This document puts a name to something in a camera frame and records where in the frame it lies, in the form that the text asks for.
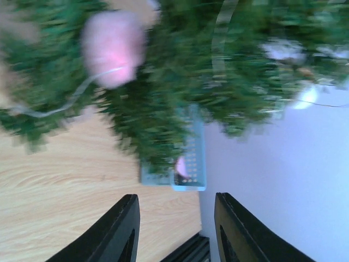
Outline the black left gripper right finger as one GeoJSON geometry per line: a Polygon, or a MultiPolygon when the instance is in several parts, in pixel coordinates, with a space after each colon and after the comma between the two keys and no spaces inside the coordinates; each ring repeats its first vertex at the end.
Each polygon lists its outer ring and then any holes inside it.
{"type": "Polygon", "coordinates": [[[229,193],[216,193],[214,220],[221,261],[314,262],[229,193]]]}

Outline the white pompom ornament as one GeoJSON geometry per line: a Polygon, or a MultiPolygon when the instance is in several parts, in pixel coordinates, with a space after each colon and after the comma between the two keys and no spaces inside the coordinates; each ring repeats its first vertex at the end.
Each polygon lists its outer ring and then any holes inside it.
{"type": "Polygon", "coordinates": [[[348,77],[348,45],[318,44],[306,48],[300,42],[270,39],[260,44],[270,59],[310,78],[342,81],[348,77]]]}

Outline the small green christmas tree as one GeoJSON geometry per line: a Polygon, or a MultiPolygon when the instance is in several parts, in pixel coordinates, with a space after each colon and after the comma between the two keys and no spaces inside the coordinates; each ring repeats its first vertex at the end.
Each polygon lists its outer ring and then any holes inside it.
{"type": "Polygon", "coordinates": [[[85,66],[82,30],[92,15],[119,10],[128,11],[113,1],[1,1],[1,128],[30,152],[98,108],[121,147],[161,175],[184,154],[191,105],[241,136],[348,78],[307,77],[260,48],[274,38],[348,45],[348,1],[152,1],[150,22],[146,8],[130,11],[147,36],[136,79],[102,88],[85,66]]]}

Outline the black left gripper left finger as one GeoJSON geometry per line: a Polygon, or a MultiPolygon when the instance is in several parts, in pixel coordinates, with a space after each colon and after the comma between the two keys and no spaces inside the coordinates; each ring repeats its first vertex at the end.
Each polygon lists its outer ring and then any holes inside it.
{"type": "Polygon", "coordinates": [[[139,198],[136,194],[126,194],[47,262],[136,261],[139,234],[139,198]]]}

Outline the light blue plastic basket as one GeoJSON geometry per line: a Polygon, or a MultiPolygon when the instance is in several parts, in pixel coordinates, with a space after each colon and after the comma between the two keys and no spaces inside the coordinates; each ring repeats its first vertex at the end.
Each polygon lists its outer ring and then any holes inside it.
{"type": "Polygon", "coordinates": [[[166,175],[150,172],[146,165],[140,166],[139,181],[145,186],[169,186],[179,192],[204,191],[207,187],[206,153],[204,142],[204,122],[201,120],[199,108],[193,104],[182,111],[190,136],[186,139],[184,149],[185,165],[188,177],[182,177],[175,171],[175,166],[166,175]]]}

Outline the pink pompom ornament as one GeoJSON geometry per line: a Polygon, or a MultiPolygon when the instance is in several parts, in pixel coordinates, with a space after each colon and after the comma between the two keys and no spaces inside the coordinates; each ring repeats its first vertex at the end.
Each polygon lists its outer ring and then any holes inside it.
{"type": "Polygon", "coordinates": [[[114,89],[136,79],[145,60],[147,36],[142,22],[130,11],[92,15],[81,36],[82,55],[90,75],[102,88],[114,89]]]}

